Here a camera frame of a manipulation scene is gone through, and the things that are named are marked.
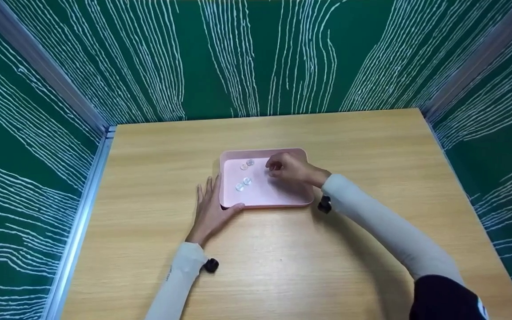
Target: white sleeve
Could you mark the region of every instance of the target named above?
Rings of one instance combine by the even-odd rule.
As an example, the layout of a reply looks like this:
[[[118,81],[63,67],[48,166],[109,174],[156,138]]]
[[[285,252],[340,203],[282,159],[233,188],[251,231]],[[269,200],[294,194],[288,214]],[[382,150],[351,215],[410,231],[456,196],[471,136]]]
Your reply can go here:
[[[151,303],[146,320],[179,320],[189,290],[207,260],[201,246],[181,243],[169,273]]]
[[[417,280],[439,275],[463,285],[455,261],[403,217],[372,198],[345,176],[331,175],[321,188],[333,209],[356,222],[380,242]]]

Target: left hand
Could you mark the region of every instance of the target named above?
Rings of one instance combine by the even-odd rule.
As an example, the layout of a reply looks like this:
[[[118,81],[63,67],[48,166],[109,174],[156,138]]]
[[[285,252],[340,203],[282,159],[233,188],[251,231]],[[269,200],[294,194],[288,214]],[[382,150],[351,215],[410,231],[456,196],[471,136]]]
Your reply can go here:
[[[207,179],[207,186],[203,192],[203,187],[197,185],[197,211],[195,222],[185,241],[197,243],[201,247],[235,215],[244,209],[243,203],[237,203],[232,207],[223,210],[220,205],[219,193],[221,186],[220,174],[216,177],[213,184],[213,178]]]

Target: green wall panel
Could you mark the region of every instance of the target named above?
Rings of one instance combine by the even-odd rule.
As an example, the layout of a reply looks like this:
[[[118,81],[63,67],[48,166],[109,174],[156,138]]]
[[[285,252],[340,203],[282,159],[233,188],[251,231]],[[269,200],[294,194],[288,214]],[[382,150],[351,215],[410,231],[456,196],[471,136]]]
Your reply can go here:
[[[512,0],[4,0],[111,124],[421,107]]]
[[[429,121],[512,278],[512,42]]]
[[[99,137],[0,38],[0,319],[38,319]]]

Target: hand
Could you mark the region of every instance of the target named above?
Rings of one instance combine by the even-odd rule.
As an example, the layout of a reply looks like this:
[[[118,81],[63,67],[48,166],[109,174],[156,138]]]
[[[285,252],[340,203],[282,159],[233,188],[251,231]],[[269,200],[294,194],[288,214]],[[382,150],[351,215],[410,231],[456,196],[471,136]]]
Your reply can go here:
[[[243,203],[237,203],[232,207],[223,210],[220,206],[221,177],[217,176],[213,185],[213,178],[207,179],[207,186],[203,192],[203,187],[197,185],[197,211],[195,222],[185,241],[197,243],[201,247],[215,235],[224,225],[235,215],[244,209]]]
[[[297,180],[318,188],[323,187],[327,178],[331,176],[331,172],[317,168],[289,152],[271,156],[266,162],[266,168],[270,169],[268,174],[274,178]]]

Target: wood grain surface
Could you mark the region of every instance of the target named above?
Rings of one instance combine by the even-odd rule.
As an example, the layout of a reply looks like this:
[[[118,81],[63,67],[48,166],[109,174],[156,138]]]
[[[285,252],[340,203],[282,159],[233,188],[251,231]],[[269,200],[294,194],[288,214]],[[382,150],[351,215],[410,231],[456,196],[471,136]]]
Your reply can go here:
[[[417,109],[120,125],[64,320],[142,320],[225,150],[304,148],[450,253],[491,319],[512,283]],[[407,319],[412,279],[351,221],[313,207],[246,211],[206,249],[185,320]]]

